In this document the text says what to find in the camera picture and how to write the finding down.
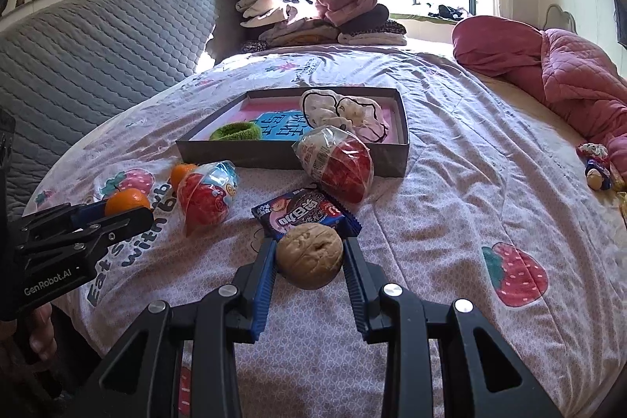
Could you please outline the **left hand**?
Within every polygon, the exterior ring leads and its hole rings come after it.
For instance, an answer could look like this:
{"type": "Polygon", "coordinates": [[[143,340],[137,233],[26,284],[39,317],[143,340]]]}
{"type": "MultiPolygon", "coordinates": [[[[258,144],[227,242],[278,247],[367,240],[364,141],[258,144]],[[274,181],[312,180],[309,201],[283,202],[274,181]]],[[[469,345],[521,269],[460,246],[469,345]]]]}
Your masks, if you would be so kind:
{"type": "Polygon", "coordinates": [[[32,313],[32,331],[29,338],[31,349],[46,362],[56,352],[57,344],[52,324],[52,306],[46,303],[32,313]]]}

